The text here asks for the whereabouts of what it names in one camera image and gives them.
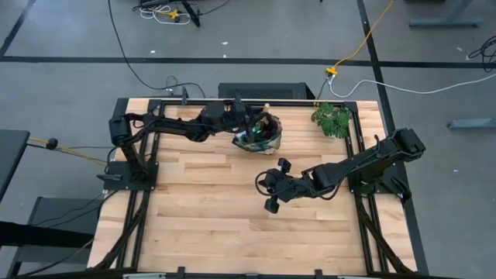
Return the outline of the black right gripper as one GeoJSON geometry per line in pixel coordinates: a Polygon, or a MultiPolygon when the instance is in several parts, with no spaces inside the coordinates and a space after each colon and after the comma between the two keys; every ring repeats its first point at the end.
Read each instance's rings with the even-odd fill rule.
{"type": "Polygon", "coordinates": [[[289,202],[296,198],[311,198],[312,183],[303,177],[297,178],[288,175],[291,163],[280,158],[277,162],[280,167],[265,171],[263,187],[267,190],[269,198],[265,201],[264,208],[269,213],[277,213],[280,205],[279,201],[289,202]]]}

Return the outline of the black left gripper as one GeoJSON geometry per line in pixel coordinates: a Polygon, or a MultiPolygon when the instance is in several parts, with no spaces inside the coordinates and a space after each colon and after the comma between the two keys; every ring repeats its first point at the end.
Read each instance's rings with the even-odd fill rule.
{"type": "MultiPolygon", "coordinates": [[[[239,133],[247,129],[251,122],[259,122],[267,117],[267,112],[254,114],[251,107],[242,102],[212,102],[200,112],[199,122],[213,133],[239,133]]],[[[257,123],[247,130],[248,135],[263,132],[264,124],[257,123]]]]}

